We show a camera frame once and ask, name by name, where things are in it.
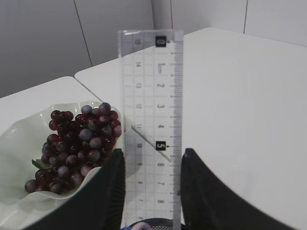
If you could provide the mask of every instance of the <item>white bowl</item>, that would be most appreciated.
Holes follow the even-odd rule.
[[[34,179],[37,171],[31,159],[40,159],[46,137],[54,133],[48,126],[50,113],[53,110],[71,111],[76,116],[86,104],[95,108],[101,103],[86,101],[55,104],[15,122],[0,136],[0,229],[24,228],[42,218],[78,192],[100,169],[92,169],[78,189],[65,194],[57,195],[47,191],[28,194],[24,190],[25,182]]]

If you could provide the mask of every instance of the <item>bunch of grapes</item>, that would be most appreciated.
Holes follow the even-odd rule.
[[[88,172],[102,166],[121,135],[118,114],[108,103],[99,108],[85,105],[73,121],[70,111],[51,113],[50,134],[42,147],[41,167],[24,188],[28,193],[51,191],[61,194],[81,185]]]

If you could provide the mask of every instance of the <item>grape leaf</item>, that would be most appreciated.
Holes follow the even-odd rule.
[[[32,159],[32,164],[38,169],[50,169],[51,168],[51,165],[43,163],[41,159],[36,159],[36,160]]]

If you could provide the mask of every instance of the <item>transparent ruler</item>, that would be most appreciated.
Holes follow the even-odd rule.
[[[183,32],[119,33],[126,226],[150,218],[180,230]]]

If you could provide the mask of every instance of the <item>black object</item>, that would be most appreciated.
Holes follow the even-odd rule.
[[[120,149],[88,184],[24,230],[119,230],[125,201],[125,162]]]
[[[155,47],[166,47],[166,36],[156,36]]]
[[[193,149],[186,149],[182,158],[180,190],[191,230],[293,230],[230,190]]]

